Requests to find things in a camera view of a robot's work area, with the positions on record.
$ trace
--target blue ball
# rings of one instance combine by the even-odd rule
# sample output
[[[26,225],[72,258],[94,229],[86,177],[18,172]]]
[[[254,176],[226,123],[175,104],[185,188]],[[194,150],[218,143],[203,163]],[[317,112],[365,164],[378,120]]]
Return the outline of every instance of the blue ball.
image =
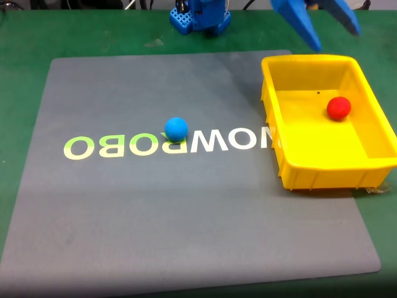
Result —
[[[168,140],[172,142],[181,142],[187,136],[187,124],[182,118],[175,117],[167,121],[165,133]]]

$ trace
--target green table surface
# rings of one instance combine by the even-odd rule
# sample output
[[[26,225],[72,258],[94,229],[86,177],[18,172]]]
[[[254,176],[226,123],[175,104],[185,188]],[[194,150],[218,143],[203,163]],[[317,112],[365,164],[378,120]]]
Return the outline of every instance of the green table surface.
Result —
[[[360,63],[392,127],[397,128],[397,11],[357,12],[359,38],[323,11],[310,14],[323,53],[352,56]],[[0,256],[52,59],[280,49],[311,53],[274,11],[233,11],[230,27],[216,38],[199,32],[183,36],[169,24],[168,15],[167,11],[13,11],[0,16]],[[381,259],[378,273],[150,296],[379,294],[392,287],[397,275],[396,171],[387,181],[393,189],[386,194],[354,192]]]

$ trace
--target red ball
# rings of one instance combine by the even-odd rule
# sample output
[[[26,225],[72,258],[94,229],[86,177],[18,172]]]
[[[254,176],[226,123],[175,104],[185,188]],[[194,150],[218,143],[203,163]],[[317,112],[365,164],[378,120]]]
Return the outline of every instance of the red ball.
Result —
[[[352,105],[350,101],[342,96],[332,98],[327,106],[329,118],[334,120],[342,120],[349,115]]]

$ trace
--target mouse pad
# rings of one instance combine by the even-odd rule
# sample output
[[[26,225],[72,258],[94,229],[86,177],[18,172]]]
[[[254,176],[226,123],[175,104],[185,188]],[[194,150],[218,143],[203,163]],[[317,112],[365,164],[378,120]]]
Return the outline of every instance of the mouse pad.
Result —
[[[106,297],[379,270],[349,191],[291,192],[277,177],[261,60],[288,53],[54,60],[0,296]],[[170,144],[164,124],[177,116],[189,134]]]

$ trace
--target yellow plastic bin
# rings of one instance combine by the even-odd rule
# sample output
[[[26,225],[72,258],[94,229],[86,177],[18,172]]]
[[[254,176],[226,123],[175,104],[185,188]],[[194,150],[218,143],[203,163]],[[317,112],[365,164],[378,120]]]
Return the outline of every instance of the yellow plastic bin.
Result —
[[[264,58],[262,100],[286,189],[378,187],[397,166],[397,138],[359,64],[334,55]],[[352,105],[331,120],[328,102]]]

